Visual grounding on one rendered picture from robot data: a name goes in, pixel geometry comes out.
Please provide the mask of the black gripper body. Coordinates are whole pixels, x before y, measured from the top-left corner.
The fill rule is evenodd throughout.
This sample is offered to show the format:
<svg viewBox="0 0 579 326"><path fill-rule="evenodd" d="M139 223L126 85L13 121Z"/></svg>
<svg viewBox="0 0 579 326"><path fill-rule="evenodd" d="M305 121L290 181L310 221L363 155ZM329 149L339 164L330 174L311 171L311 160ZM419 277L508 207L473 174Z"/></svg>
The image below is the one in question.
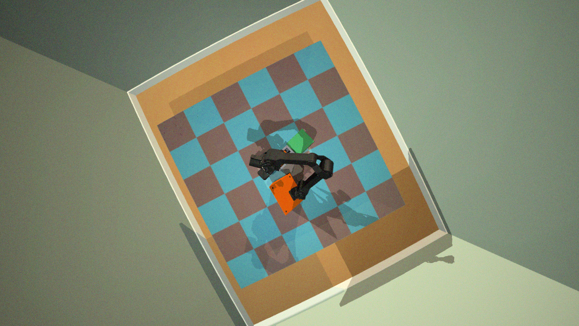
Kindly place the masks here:
<svg viewBox="0 0 579 326"><path fill-rule="evenodd" d="M269 177L270 173L273 173L273 171L268 171L267 169L260 169L258 172L258 175L263 178L263 180L266 180Z"/></svg>

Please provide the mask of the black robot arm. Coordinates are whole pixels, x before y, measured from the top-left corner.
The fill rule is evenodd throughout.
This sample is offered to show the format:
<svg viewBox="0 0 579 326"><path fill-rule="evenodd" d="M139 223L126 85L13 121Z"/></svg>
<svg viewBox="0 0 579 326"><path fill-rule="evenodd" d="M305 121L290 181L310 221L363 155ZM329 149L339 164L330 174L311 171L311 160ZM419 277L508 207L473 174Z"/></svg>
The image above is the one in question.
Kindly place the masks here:
<svg viewBox="0 0 579 326"><path fill-rule="evenodd" d="M321 161L319 165L316 162L317 160ZM249 161L249 166L265 167L268 171L279 171L281 164L308 165L315 171L307 180L300 180L298 186L289 191L293 201L296 199L305 200L311 187L323 178L327 180L333 176L334 162L326 156L317 155L316 153L285 153L271 148L260 156L252 154Z"/></svg>

